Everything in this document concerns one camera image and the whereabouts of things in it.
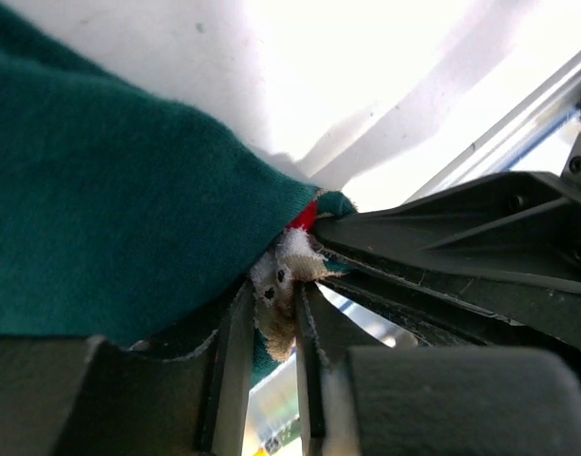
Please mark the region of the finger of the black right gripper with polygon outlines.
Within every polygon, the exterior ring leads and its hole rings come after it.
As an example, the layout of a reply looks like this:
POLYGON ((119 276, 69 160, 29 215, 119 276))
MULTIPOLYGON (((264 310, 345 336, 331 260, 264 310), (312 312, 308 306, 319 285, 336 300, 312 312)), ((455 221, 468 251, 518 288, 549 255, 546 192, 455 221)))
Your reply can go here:
POLYGON ((581 285, 581 188, 546 172, 499 173, 377 212, 314 226, 332 252, 534 285, 581 285))
POLYGON ((430 346, 524 346, 581 361, 581 263, 545 246, 501 250, 484 267, 452 272, 409 265, 372 251, 323 244, 349 267, 326 280, 333 291, 430 346))

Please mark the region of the dark green reindeer sock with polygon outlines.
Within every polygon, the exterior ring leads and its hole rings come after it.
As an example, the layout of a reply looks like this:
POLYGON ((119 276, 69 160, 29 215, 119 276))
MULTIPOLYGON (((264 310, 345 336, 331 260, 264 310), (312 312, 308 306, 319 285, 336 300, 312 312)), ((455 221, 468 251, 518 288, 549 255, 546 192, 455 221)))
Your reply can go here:
POLYGON ((220 295, 309 210, 354 206, 0 4, 0 335, 129 347, 220 295))

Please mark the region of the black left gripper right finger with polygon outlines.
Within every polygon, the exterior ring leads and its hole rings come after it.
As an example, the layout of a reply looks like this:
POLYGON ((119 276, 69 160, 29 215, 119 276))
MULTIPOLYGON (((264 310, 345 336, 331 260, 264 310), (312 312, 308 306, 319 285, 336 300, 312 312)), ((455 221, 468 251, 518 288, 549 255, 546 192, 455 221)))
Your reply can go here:
POLYGON ((392 349, 314 284, 294 297, 307 455, 581 455, 581 384, 556 355, 392 349))

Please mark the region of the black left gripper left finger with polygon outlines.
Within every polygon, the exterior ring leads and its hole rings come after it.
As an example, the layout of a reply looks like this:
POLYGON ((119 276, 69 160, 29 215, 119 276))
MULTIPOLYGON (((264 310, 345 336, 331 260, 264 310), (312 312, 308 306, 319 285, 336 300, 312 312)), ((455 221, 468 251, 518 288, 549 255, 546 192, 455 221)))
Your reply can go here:
POLYGON ((243 279, 145 351, 0 336, 0 455, 238 455, 252 363, 243 279))

